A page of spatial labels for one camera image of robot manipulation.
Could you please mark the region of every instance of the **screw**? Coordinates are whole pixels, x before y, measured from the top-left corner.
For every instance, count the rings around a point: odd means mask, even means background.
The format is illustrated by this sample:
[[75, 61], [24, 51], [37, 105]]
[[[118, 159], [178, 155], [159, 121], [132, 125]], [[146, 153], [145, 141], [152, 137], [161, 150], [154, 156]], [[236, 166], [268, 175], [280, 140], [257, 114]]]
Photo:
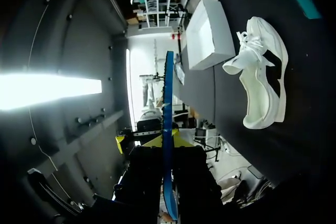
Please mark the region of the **screw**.
[[44, 0], [44, 4], [45, 4], [45, 5], [48, 5], [49, 2], [50, 2], [50, 0]]
[[98, 123], [98, 119], [97, 118], [92, 118], [90, 121], [93, 122], [93, 123]]
[[30, 143], [31, 143], [32, 145], [36, 145], [37, 141], [36, 141], [36, 139], [35, 139], [34, 137], [32, 137], [32, 138], [30, 139]]

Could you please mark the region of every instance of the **shelving unit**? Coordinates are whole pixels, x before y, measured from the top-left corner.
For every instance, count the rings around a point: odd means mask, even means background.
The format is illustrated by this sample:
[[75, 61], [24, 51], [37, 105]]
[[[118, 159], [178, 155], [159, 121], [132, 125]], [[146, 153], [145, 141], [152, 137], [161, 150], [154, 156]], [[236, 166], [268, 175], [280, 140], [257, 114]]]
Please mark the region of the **shelving unit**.
[[138, 20], [142, 28], [173, 27], [180, 25], [188, 0], [131, 0], [137, 3]]

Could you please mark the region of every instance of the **white shoebox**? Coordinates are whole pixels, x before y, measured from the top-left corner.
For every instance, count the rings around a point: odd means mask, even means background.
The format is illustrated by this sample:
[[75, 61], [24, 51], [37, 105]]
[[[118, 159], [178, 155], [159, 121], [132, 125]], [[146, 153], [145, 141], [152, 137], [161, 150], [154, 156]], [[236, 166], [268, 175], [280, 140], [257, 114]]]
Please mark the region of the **white shoebox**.
[[204, 70], [235, 56], [229, 24], [219, 1], [200, 1], [187, 27], [186, 40], [192, 70]]

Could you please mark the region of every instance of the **light panel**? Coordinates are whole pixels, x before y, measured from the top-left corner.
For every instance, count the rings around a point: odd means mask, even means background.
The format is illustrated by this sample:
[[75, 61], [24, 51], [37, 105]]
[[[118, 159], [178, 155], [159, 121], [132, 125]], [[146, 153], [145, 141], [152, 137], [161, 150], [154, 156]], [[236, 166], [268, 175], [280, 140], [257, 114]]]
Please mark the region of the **light panel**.
[[0, 76], [0, 110], [102, 92], [101, 81], [50, 74]]

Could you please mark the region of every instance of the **cable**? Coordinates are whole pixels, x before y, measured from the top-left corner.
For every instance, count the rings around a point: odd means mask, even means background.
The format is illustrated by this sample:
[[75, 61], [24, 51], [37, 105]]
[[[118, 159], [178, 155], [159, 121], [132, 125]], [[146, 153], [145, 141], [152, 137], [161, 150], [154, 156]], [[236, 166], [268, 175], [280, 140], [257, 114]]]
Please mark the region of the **cable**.
[[31, 56], [32, 56], [32, 53], [31, 53], [31, 52], [33, 51], [33, 46], [34, 46], [34, 42], [35, 42], [35, 38], [36, 38], [36, 34], [37, 34], [37, 31], [38, 31], [38, 28], [40, 27], [40, 24], [41, 24], [41, 21], [42, 21], [42, 19], [43, 19], [43, 16], [44, 16], [44, 14], [46, 13], [46, 10], [48, 9], [48, 6], [49, 6], [49, 5], [47, 5], [46, 8], [44, 9], [44, 12], [42, 13], [41, 18], [40, 18], [40, 21], [38, 22], [38, 25], [37, 25], [37, 27], [36, 27], [36, 31], [35, 31], [35, 34], [34, 34], [34, 37], [33, 37], [32, 46], [30, 47], [30, 53], [29, 53], [29, 58], [28, 58], [28, 66], [27, 66], [27, 69], [29, 68], [30, 58], [31, 58]]
[[176, 115], [173, 115], [173, 118], [176, 118], [176, 117], [178, 117], [180, 115], [188, 115], [188, 114], [189, 114], [189, 112], [184, 112], [184, 113], [181, 113], [181, 114], [176, 114]]
[[52, 159], [47, 153], [45, 153], [45, 152], [42, 150], [41, 146], [39, 145], [39, 143], [38, 143], [38, 141], [37, 141], [37, 137], [36, 137], [36, 133], [35, 133], [34, 125], [33, 125], [33, 120], [32, 120], [32, 117], [31, 117], [30, 107], [28, 107], [28, 112], [29, 112], [30, 123], [32, 124], [32, 125], [31, 125], [31, 126], [32, 126], [31, 128], [33, 129], [34, 138], [35, 138], [35, 140], [36, 140], [36, 143], [37, 143], [37, 145], [38, 145], [38, 148], [40, 149], [40, 151], [41, 151], [45, 156], [48, 157], [48, 159], [50, 160], [52, 166], [55, 168], [56, 171], [58, 171], [58, 169], [57, 169], [57, 167], [56, 167], [56, 165], [55, 165], [53, 159]]
[[239, 170], [239, 169], [243, 169], [243, 168], [248, 168], [248, 166], [241, 166], [241, 167], [238, 167], [238, 168], [235, 168], [233, 170], [231, 170], [230, 172], [224, 174], [222, 177], [220, 177], [216, 182], [220, 181], [222, 178], [224, 178], [226, 175], [229, 175], [230, 173], [236, 171], [236, 170]]
[[209, 147], [209, 148], [211, 148], [211, 149], [215, 149], [215, 147], [212, 147], [212, 146], [207, 145], [207, 144], [203, 144], [202, 142], [199, 142], [199, 141], [197, 141], [197, 140], [195, 140], [195, 139], [194, 139], [194, 141], [195, 141], [196, 143], [198, 143], [198, 144], [205, 145], [206, 147]]
[[222, 136], [194, 136], [194, 138], [218, 138]]
[[65, 191], [65, 189], [62, 187], [62, 185], [60, 184], [60, 182], [59, 182], [58, 179], [56, 178], [55, 174], [52, 173], [51, 175], [54, 177], [56, 183], [59, 185], [59, 187], [62, 189], [62, 191], [66, 194], [66, 196], [67, 196], [69, 199], [71, 199], [70, 195], [68, 195], [68, 193]]
[[216, 155], [215, 155], [215, 156], [213, 156], [213, 157], [208, 157], [206, 160], [208, 160], [208, 159], [212, 159], [212, 158], [214, 158], [214, 157], [216, 157]]

